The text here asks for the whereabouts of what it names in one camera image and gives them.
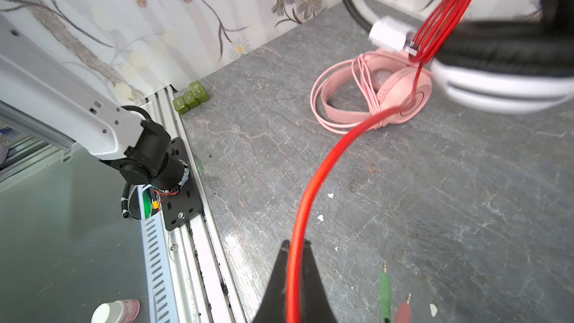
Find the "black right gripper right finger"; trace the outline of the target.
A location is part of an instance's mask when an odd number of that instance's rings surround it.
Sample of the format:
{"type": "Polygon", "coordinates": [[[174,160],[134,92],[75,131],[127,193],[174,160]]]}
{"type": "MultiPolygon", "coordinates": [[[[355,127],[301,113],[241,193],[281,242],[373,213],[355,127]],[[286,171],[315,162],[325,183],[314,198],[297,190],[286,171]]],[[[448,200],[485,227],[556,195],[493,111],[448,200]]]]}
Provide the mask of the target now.
{"type": "Polygon", "coordinates": [[[303,246],[301,275],[301,321],[336,323],[309,240],[305,240],[303,246]]]}

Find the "white pink bottle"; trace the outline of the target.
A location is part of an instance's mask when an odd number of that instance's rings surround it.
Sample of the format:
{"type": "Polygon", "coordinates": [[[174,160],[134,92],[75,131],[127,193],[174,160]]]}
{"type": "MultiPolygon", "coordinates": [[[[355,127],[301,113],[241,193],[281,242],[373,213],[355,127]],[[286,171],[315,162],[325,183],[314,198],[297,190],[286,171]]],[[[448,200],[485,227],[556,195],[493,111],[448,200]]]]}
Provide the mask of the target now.
{"type": "Polygon", "coordinates": [[[137,299],[103,303],[95,309],[92,323],[133,323],[140,312],[141,304],[137,299]]]}

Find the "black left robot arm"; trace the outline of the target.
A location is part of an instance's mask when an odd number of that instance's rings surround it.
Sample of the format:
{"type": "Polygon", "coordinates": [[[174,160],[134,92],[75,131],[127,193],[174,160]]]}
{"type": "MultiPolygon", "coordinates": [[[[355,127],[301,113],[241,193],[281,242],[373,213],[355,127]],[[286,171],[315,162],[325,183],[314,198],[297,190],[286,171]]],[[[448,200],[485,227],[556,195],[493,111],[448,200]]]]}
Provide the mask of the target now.
{"type": "Polygon", "coordinates": [[[190,169],[166,129],[139,106],[121,106],[1,19],[1,121],[62,149],[78,143],[130,185],[158,195],[173,212],[190,169]]]}

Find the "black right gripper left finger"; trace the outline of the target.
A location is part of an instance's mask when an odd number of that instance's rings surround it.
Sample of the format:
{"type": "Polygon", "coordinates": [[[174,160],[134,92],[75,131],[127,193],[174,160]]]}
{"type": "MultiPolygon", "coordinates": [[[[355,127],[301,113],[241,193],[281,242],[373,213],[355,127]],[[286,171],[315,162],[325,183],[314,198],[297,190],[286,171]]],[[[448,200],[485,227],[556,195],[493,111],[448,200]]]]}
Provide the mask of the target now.
{"type": "Polygon", "coordinates": [[[252,323],[284,323],[286,321],[286,279],[290,241],[280,246],[261,305],[252,323]]]}

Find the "pink headphones with cable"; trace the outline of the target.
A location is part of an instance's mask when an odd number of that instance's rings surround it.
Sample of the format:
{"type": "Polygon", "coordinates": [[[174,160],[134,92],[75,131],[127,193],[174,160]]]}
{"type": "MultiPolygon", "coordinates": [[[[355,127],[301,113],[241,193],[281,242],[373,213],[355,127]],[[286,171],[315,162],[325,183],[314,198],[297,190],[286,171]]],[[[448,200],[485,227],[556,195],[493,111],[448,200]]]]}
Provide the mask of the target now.
{"type": "Polygon", "coordinates": [[[394,107],[402,111],[375,125],[376,129],[413,119],[429,101],[433,90],[430,71],[409,62],[407,55],[378,49],[327,69],[312,87],[309,103],[318,123],[345,135],[373,115],[394,107]],[[366,100],[365,112],[338,109],[330,98],[351,80],[366,100]]]}

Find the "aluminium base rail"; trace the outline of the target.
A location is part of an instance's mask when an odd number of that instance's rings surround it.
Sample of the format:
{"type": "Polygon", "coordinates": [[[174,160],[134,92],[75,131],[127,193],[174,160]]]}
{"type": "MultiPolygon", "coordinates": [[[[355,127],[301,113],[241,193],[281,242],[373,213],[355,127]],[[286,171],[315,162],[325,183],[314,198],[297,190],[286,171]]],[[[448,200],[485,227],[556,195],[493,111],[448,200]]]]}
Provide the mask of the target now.
{"type": "MultiPolygon", "coordinates": [[[[62,149],[23,135],[9,148],[1,165],[1,320],[89,322],[99,305],[135,298],[137,320],[151,322],[142,221],[120,213],[124,178],[77,144],[62,149]]],[[[179,322],[243,322],[209,210],[165,231],[179,322]]]]}

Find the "green small object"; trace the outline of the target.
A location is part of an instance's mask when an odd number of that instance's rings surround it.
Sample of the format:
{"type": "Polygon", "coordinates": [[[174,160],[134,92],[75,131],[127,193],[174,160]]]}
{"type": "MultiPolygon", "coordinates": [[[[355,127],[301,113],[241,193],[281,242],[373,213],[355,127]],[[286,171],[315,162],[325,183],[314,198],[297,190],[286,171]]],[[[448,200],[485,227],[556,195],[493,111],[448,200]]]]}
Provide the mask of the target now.
{"type": "Polygon", "coordinates": [[[188,90],[172,100],[173,109],[180,115],[210,100],[209,93],[199,81],[191,82],[188,90]]]}

